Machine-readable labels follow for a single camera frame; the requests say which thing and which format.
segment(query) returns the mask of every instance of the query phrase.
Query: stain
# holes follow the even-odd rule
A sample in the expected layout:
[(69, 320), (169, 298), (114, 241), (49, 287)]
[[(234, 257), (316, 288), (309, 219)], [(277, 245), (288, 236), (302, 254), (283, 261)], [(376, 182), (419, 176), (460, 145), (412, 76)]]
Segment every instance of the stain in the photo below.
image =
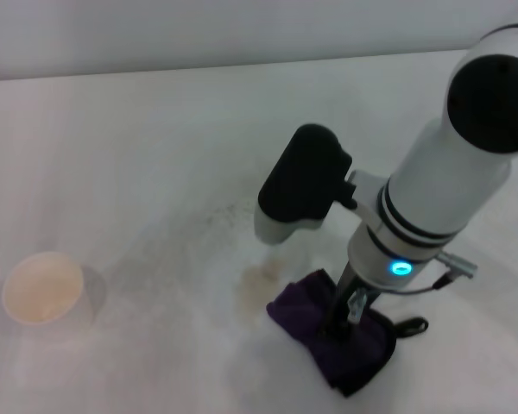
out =
[(257, 316), (279, 292), (282, 259), (269, 259), (260, 266), (246, 268), (236, 285), (236, 313), (241, 323), (253, 326)]

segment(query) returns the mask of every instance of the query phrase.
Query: black stripe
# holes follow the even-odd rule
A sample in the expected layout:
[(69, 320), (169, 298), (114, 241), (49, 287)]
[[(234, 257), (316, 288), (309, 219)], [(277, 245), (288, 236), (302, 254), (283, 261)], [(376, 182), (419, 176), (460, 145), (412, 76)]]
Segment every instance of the black stripe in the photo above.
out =
[(427, 261), (430, 261), (431, 259), (433, 259), (433, 258), (431, 258), (431, 259), (426, 259), (426, 260), (415, 260), (415, 259), (409, 259), (408, 257), (403, 257), (398, 254), (395, 254), (391, 250), (386, 248), (380, 240), (378, 240), (376, 235), (374, 233), (372, 233), (372, 230), (367, 229), (367, 231), (369, 232), (370, 239), (376, 245), (376, 247), (379, 248), (382, 253), (384, 253), (388, 257), (391, 257), (392, 259), (404, 260), (404, 261), (407, 261), (408, 263), (410, 263), (411, 265), (419, 265), (420, 263), (426, 263)]
[(378, 193), (378, 201), (377, 201), (377, 203), (378, 203), (378, 215), (382, 219), (383, 223), (388, 227), (388, 229), (391, 230), (391, 232), (395, 236), (399, 237), (401, 240), (403, 240), (404, 242), (407, 242), (408, 244), (416, 246), (417, 248), (438, 248), (439, 246), (443, 246), (443, 245), (445, 245), (448, 242), (447, 240), (445, 240), (445, 241), (434, 241), (433, 243), (426, 243), (424, 241), (418, 241), (418, 240), (415, 240), (414, 238), (412, 238), (411, 236), (406, 235), (405, 233), (400, 231), (398, 228), (396, 228), (396, 226), (391, 222), (391, 220), (389, 220), (388, 213), (383, 208), (382, 192), (383, 192), (383, 188)]
[(430, 233), (423, 229), (419, 229), (418, 227), (411, 224), (405, 217), (399, 214), (399, 211), (395, 208), (393, 203), (391, 202), (391, 198), (389, 197), (389, 180), (388, 183), (384, 186), (384, 198), (386, 200), (386, 205), (388, 206), (389, 213), (391, 216), (401, 225), (403, 228), (407, 229), (411, 233), (415, 233), (416, 235), (421, 235), (422, 237), (426, 237), (427, 239), (435, 239), (436, 241), (440, 241), (440, 239), (448, 239), (449, 237), (455, 236), (458, 232), (447, 233), (444, 235), (437, 233)]
[(494, 33), (500, 32), (501, 30), (506, 30), (507, 28), (518, 28), (518, 23), (508, 24), (506, 26), (502, 26), (501, 28), (496, 28), (495, 30), (491, 30), (487, 33), (481, 40), (485, 39), (487, 36), (492, 35)]

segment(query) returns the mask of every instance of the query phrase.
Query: white wall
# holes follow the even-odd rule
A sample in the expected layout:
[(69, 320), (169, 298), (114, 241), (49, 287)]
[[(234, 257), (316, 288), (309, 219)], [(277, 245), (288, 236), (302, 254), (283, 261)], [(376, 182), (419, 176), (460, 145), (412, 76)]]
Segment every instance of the white wall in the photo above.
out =
[(518, 0), (0, 0), (0, 78), (469, 46)]

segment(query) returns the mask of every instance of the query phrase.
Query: white table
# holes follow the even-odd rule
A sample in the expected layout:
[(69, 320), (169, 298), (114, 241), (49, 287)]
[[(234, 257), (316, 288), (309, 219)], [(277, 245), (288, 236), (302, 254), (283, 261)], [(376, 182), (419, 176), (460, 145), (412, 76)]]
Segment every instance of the white table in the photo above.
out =
[(320, 122), (355, 167), (390, 174), (462, 55), (0, 82), (0, 289), (24, 256), (59, 250), (98, 312), (86, 336), (37, 345), (0, 307), (0, 414), (518, 413), (518, 160), (450, 247), (477, 279), (376, 303), (431, 326), (354, 397), (264, 311), (308, 271), (338, 277), (357, 226), (334, 206), (280, 248), (255, 239), (292, 133)]

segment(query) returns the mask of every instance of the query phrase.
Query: blue led light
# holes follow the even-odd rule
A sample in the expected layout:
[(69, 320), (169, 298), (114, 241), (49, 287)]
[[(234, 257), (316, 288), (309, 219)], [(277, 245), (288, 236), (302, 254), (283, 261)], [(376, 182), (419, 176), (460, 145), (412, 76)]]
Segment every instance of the blue led light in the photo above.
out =
[(395, 261), (391, 264), (391, 273), (397, 276), (406, 276), (413, 271), (413, 267), (406, 261)]

